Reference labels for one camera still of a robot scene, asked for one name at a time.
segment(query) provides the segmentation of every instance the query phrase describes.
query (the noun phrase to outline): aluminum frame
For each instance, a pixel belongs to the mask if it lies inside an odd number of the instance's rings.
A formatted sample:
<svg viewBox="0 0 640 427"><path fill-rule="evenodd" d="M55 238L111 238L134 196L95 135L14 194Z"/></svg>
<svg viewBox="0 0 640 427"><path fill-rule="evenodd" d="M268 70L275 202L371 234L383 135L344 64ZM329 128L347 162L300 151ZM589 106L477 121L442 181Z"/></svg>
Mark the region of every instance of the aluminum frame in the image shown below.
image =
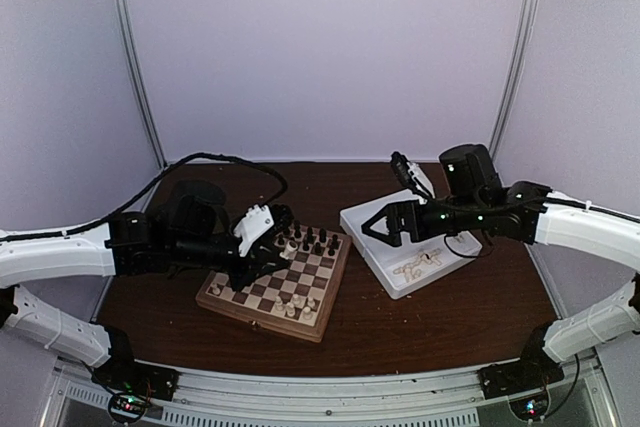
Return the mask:
<svg viewBox="0 0 640 427"><path fill-rule="evenodd" d="M151 107L149 106L149 99L147 97L147 91L144 87L144 81L142 79L142 70L140 68L140 61L136 52L136 46L133 39L133 29L131 27L131 21L129 18L129 8L127 0L115 0L116 12L118 14L118 21L120 23L120 33L122 35L122 41L124 43L125 54L127 58L127 67L129 70L129 76L133 85L133 91L142 117L143 126L147 134L153 155L155 157L158 168L162 170L167 164L162 144L160 142L160 136L158 135L158 129L153 120L153 114L151 113Z"/></svg>
<svg viewBox="0 0 640 427"><path fill-rule="evenodd" d="M516 98L518 84L520 83L522 70L524 68L526 48L531 38L531 31L533 30L537 9L538 0L522 0L520 21L518 23L516 42L513 46L511 64L507 74L507 81L502 92L502 100L500 101L498 116L489 142L489 153L493 159L495 159L498 149L500 148L500 144L502 143L502 139L504 138L509 116Z"/></svg>

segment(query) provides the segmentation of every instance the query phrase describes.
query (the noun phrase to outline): zip tie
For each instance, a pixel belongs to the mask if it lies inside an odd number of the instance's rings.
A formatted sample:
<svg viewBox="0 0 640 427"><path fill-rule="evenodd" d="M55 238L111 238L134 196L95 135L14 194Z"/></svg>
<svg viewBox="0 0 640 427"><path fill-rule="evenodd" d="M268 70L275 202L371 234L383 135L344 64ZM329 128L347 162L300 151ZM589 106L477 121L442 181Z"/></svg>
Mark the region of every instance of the zip tie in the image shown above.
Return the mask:
<svg viewBox="0 0 640 427"><path fill-rule="evenodd" d="M62 335L62 311L60 309L58 309L58 329L56 334L51 338L51 340L45 344L44 348L45 350L49 350L49 348L56 343L56 341L60 338L60 335Z"/></svg>
<svg viewBox="0 0 640 427"><path fill-rule="evenodd" d="M600 334L598 334L595 329L593 328L593 325L591 325L591 317L593 315L593 308L595 307L595 305L592 305L591 308L589 309L589 314L587 315L587 328L589 329L589 332L591 332L593 334L593 336L598 339L598 341L601 344L604 344L607 339L602 338L602 336Z"/></svg>

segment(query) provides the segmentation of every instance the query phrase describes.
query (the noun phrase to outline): wooden chessboard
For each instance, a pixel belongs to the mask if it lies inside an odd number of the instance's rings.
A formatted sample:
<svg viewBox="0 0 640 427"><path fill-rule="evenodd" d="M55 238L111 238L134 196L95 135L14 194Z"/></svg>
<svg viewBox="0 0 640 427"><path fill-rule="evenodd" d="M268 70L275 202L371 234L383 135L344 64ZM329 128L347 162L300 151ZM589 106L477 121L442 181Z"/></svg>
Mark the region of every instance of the wooden chessboard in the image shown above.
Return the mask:
<svg viewBox="0 0 640 427"><path fill-rule="evenodd" d="M313 242L306 251L302 241L307 237L307 227L301 227L301 236L298 238L294 233L289 239L285 238L285 245L286 241L291 240L298 247L289 269L265 275L240 292L231 289L227 274L212 272L200 288L196 302L205 309L263 329L312 342L322 341L344 274L351 238L327 232L326 241L320 242L319 229L312 230ZM338 247L330 255L334 235L337 236ZM320 243L319 254L314 253L316 242ZM307 299L313 298L315 305L310 314L303 314L304 306L295 307L292 317L287 315L285 309L277 308L276 297L287 304L294 294L304 299L305 305Z"/></svg>

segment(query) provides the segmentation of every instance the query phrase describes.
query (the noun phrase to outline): metal grate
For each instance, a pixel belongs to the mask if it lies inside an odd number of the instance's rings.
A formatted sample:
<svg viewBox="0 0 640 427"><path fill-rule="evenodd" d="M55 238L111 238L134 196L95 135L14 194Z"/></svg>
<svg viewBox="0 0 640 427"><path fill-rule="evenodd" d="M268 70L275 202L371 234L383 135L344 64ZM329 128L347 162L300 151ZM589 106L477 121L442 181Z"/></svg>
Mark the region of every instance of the metal grate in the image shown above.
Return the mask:
<svg viewBox="0 0 640 427"><path fill-rule="evenodd" d="M74 384L69 385L67 397L96 407L106 407L109 402L109 396L106 393Z"/></svg>
<svg viewBox="0 0 640 427"><path fill-rule="evenodd" d="M67 398L106 408L109 395L102 390L71 382L67 389ZM387 422L327 421L327 422L260 422L255 419L224 417L220 415L193 412L183 406L168 405L162 410L160 418L145 416L145 421L167 427L479 427L476 409L465 409L446 414L426 415L408 419L396 419Z"/></svg>
<svg viewBox="0 0 640 427"><path fill-rule="evenodd" d="M219 416L201 414L198 412L184 412L173 410L171 407L165 408L161 420L163 425L171 427L479 427L478 414L475 409L468 409L461 412L423 416L411 420L396 420L387 423L362 423L362 422L323 422L315 424L312 422L274 422L263 423L255 420L223 419Z"/></svg>

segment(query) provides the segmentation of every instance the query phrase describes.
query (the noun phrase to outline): chessboard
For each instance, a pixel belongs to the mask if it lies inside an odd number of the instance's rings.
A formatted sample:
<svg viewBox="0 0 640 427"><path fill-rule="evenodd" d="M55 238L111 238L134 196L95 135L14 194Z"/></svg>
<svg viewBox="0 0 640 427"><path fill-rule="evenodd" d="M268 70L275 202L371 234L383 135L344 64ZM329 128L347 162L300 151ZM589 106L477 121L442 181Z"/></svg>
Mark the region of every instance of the chessboard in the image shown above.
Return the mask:
<svg viewBox="0 0 640 427"><path fill-rule="evenodd" d="M320 229L303 226L289 234L276 244L283 252L289 246L288 269L260 277L240 292L231 289L227 274L212 272L196 296L198 305L257 328L321 342L351 238L328 231L322 239Z"/></svg>

